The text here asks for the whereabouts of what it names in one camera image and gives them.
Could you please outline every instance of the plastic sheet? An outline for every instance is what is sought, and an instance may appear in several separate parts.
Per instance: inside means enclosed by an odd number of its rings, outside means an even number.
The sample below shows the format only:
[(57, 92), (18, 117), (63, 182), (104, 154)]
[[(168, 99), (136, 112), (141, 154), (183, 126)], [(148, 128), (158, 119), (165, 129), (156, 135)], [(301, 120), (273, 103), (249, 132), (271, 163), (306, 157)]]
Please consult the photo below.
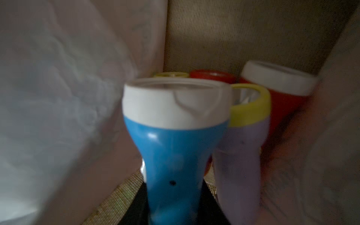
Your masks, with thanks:
[(162, 70), (166, 3), (1, 3), (1, 225), (32, 223), (71, 168), (112, 150), (119, 132), (101, 128), (124, 82)]
[(356, 224), (360, 217), (360, 6), (314, 95), (263, 167), (257, 224)]

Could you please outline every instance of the beige fabric wall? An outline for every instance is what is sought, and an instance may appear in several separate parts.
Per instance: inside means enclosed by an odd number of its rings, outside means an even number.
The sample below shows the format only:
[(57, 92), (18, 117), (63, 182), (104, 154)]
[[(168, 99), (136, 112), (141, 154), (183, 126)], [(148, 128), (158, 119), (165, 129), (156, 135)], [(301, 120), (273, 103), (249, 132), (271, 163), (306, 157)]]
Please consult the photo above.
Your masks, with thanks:
[(239, 75), (250, 59), (316, 74), (358, 0), (169, 0), (164, 71)]

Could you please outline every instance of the fabric surface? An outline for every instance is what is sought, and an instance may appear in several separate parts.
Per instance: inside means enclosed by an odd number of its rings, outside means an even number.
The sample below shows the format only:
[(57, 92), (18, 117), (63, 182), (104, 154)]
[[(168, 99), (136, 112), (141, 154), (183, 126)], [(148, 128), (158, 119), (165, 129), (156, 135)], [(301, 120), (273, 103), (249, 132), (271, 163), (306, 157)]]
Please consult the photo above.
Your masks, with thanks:
[(164, 71), (237, 76), (264, 60), (316, 74), (358, 0), (169, 0)]
[[(215, 196), (214, 172), (211, 167), (205, 177), (211, 193)], [(131, 177), (119, 185), (99, 207), (82, 223), (82, 225), (116, 225), (130, 207), (137, 191), (143, 183), (143, 175), (137, 170)]]

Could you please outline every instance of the flashlight handle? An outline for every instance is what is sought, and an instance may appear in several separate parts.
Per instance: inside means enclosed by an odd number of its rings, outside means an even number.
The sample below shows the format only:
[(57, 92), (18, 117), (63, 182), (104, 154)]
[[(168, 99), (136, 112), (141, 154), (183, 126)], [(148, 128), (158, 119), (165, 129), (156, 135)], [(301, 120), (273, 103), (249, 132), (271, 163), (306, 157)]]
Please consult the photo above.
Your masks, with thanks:
[(125, 124), (146, 166), (151, 225), (196, 221), (206, 162), (228, 122), (198, 130)]
[(267, 137), (269, 118), (230, 127), (213, 153), (217, 197), (231, 224), (253, 224), (260, 206), (259, 148)]

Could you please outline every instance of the woven mat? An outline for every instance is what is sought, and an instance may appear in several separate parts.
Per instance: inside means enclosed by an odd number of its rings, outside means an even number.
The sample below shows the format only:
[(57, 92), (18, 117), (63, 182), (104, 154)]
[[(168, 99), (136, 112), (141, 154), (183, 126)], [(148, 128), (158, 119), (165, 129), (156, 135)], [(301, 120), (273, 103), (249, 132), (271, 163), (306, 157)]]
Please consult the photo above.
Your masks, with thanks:
[[(213, 169), (205, 177), (205, 181), (215, 196), (216, 187)], [(135, 195), (143, 183), (143, 175), (137, 170), (82, 223), (82, 225), (117, 225), (131, 205)]]

